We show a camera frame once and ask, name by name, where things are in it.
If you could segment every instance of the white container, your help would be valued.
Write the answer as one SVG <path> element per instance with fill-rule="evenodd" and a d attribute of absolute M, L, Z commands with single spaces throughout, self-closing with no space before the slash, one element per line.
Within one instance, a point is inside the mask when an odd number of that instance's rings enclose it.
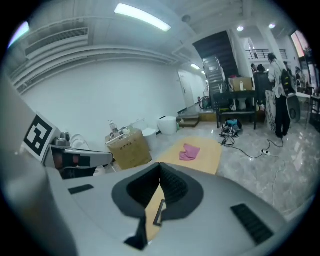
<path fill-rule="evenodd" d="M 177 132 L 177 118 L 174 116 L 165 116 L 159 119 L 158 127 L 162 134 L 173 135 Z"/>
<path fill-rule="evenodd" d="M 142 131 L 143 137 L 145 138 L 149 150 L 155 150 L 158 146 L 157 137 L 156 137 L 156 130 L 148 128 L 145 120 L 137 120 L 135 123 L 132 124 L 132 127 L 139 129 Z"/>

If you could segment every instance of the black grille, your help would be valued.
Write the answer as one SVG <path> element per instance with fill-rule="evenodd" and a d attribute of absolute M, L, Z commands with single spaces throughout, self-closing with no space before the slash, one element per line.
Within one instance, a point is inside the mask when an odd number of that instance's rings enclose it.
<path fill-rule="evenodd" d="M 245 230 L 252 237 L 254 242 L 259 245 L 268 240 L 274 233 L 250 210 L 245 204 L 231 207 L 231 211 L 241 222 Z"/>

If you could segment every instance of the black rubber pad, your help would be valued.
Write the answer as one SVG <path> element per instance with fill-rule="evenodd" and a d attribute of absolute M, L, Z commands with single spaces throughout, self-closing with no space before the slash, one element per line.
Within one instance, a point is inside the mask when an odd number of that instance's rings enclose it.
<path fill-rule="evenodd" d="M 245 204 L 242 203 L 232 206 L 231 210 L 257 245 L 274 235 L 262 220 Z"/>
<path fill-rule="evenodd" d="M 92 185 L 82 185 L 82 186 L 76 186 L 76 187 L 72 187 L 72 188 L 69 188 L 69 192 L 71 195 L 73 194 L 77 194 L 77 193 L 81 193 L 81 192 L 84 192 L 84 191 L 87 191 L 87 190 L 91 190 L 93 189 L 94 187 Z"/>

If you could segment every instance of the backpack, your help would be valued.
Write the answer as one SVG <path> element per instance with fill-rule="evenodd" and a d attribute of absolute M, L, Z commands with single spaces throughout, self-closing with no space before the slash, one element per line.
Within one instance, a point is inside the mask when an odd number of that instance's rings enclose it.
<path fill-rule="evenodd" d="M 284 89 L 285 95 L 288 97 L 289 94 L 295 94 L 295 90 L 292 87 L 292 79 L 289 75 L 289 72 L 286 69 L 282 70 L 280 81 L 282 84 L 282 87 Z"/>

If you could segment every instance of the plastic bottle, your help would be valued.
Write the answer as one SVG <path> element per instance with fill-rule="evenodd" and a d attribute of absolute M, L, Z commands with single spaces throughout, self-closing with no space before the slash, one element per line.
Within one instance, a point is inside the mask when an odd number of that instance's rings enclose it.
<path fill-rule="evenodd" d="M 114 135 L 117 135 L 119 133 L 117 125 L 112 121 L 108 120 L 110 122 L 110 129 L 113 132 Z"/>

